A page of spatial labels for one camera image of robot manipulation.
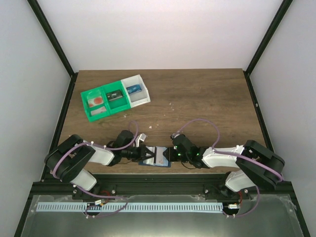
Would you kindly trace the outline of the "blue card holder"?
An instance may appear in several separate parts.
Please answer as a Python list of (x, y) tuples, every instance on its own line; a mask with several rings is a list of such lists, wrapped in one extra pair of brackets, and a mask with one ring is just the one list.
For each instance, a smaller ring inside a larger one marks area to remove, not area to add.
[(143, 166), (170, 167), (171, 162), (166, 157), (168, 151), (167, 147), (146, 146), (145, 159), (138, 162), (138, 164)]

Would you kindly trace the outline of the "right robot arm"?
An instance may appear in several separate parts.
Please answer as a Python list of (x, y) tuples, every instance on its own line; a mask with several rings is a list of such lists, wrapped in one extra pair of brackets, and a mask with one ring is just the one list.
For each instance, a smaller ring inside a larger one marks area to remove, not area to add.
[(231, 148), (215, 148), (198, 147), (181, 136), (173, 140), (173, 147), (163, 148), (157, 154), (168, 162), (189, 163), (197, 169), (236, 168), (226, 173), (221, 183), (209, 188), (224, 198), (254, 186), (273, 191), (284, 180), (281, 173), (285, 161), (254, 140)]

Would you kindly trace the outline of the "white pink patterned card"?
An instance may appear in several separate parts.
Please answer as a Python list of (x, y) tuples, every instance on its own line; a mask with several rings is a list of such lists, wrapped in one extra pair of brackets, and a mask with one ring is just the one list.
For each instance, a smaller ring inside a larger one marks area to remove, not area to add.
[(157, 166), (166, 166), (166, 162), (163, 161), (162, 154), (166, 150), (165, 147), (156, 147), (155, 152), (155, 165)]

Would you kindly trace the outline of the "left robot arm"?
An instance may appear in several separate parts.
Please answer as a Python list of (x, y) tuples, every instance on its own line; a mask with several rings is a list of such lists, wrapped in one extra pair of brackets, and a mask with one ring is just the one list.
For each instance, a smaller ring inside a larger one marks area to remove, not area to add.
[(114, 166), (122, 158), (132, 162), (155, 160), (156, 148), (143, 145), (145, 139), (146, 135), (143, 133), (137, 135), (123, 130), (116, 140), (101, 146), (74, 134), (49, 152), (44, 162), (54, 178), (75, 185), (76, 189), (86, 195), (100, 198), (102, 184), (84, 167), (89, 162)]

